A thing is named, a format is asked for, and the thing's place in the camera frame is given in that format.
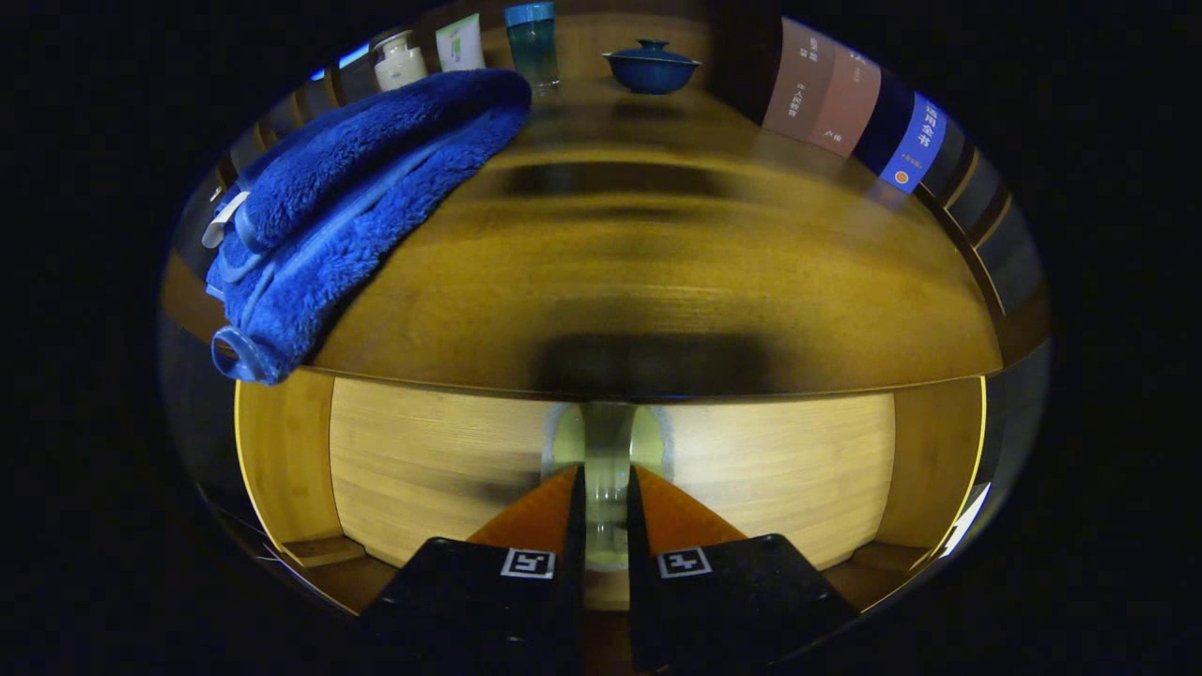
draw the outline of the blue bowl with lid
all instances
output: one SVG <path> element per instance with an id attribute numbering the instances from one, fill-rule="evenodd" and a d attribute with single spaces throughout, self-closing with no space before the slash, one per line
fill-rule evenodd
<path id="1" fill-rule="evenodd" d="M 638 49 L 601 54 L 613 77 L 635 94 L 668 94 L 684 87 L 701 61 L 666 52 L 664 40 L 638 40 Z"/>

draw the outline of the blue towel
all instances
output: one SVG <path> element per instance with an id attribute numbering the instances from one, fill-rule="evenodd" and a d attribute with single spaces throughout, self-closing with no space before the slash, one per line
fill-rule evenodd
<path id="1" fill-rule="evenodd" d="M 268 385 L 287 378 L 333 309 L 529 109 L 530 87 L 512 71 L 438 73 L 322 115 L 248 167 L 219 204 L 250 191 L 207 275 L 231 322 L 213 338 L 216 368 Z"/>

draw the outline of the wooden surface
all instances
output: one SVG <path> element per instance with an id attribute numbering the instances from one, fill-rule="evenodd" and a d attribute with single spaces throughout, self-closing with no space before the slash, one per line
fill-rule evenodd
<path id="1" fill-rule="evenodd" d="M 167 255 L 159 303 L 168 318 L 204 343 L 228 324 L 221 302 L 204 292 L 204 281 L 174 249 Z"/>
<path id="2" fill-rule="evenodd" d="M 538 485 L 548 402 L 337 379 L 329 470 L 346 535 L 403 565 L 466 540 Z"/>
<path id="3" fill-rule="evenodd" d="M 397 569 L 369 556 L 319 568 L 292 565 L 281 561 L 319 593 L 355 615 L 363 612 L 397 575 Z"/>
<path id="4" fill-rule="evenodd" d="M 989 373 L 917 198 L 701 90 L 565 82 L 387 260 L 314 366 L 563 397 L 838 392 Z"/>
<path id="5" fill-rule="evenodd" d="M 897 438 L 876 540 L 938 547 L 964 508 L 984 438 L 984 378 L 893 393 Z"/>
<path id="6" fill-rule="evenodd" d="M 338 378 L 329 438 L 343 529 L 393 565 L 428 538 L 469 538 L 538 485 L 553 408 Z M 674 482 L 748 535 L 781 533 L 819 568 L 873 539 L 888 493 L 892 395 L 665 411 Z M 587 577 L 587 603 L 624 607 L 624 582 Z"/>
<path id="7" fill-rule="evenodd" d="M 893 395 L 666 408 L 673 482 L 748 536 L 780 533 L 819 570 L 875 536 Z"/>
<path id="8" fill-rule="evenodd" d="M 846 561 L 822 571 L 831 586 L 863 612 L 905 585 L 910 575 Z"/>
<path id="9" fill-rule="evenodd" d="M 234 434 L 250 502 L 276 548 L 343 534 L 329 466 L 334 379 L 297 372 L 274 387 L 238 383 Z"/>
<path id="10" fill-rule="evenodd" d="M 281 551 L 305 568 L 341 563 L 364 556 L 363 545 L 341 535 L 320 540 L 284 542 Z"/>

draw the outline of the white bottle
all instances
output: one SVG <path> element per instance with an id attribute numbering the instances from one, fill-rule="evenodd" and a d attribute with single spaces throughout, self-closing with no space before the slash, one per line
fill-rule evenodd
<path id="1" fill-rule="evenodd" d="M 380 91 L 398 89 L 429 75 L 426 72 L 422 48 L 409 47 L 409 36 L 412 34 L 411 30 L 401 31 L 376 46 L 381 54 L 375 66 Z"/>

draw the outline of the glass cup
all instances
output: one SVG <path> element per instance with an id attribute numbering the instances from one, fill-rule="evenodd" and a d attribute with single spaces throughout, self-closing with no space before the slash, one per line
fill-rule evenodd
<path id="1" fill-rule="evenodd" d="M 555 58 L 555 4 L 530 2 L 505 10 L 513 66 L 530 83 L 536 95 L 554 91 L 559 84 Z"/>

